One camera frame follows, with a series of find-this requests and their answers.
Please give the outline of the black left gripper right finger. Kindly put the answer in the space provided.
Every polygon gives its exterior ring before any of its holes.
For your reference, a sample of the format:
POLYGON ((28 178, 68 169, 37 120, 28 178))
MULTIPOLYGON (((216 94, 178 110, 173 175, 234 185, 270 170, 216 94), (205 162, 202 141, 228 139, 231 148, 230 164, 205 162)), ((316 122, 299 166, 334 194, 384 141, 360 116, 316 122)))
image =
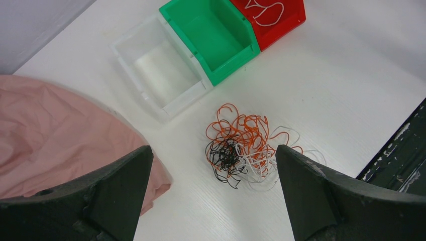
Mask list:
POLYGON ((425 240, 425 197, 378 187, 280 145, 279 179, 295 240, 425 240))

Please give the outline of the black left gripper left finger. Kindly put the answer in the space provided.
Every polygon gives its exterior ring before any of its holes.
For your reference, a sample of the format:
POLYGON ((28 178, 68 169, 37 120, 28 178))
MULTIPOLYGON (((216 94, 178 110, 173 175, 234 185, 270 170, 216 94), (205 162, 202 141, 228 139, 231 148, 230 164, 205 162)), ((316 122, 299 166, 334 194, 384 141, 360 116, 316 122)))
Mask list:
POLYGON ((1 240, 132 240, 153 152, 142 146, 30 197, 1 200, 1 240))

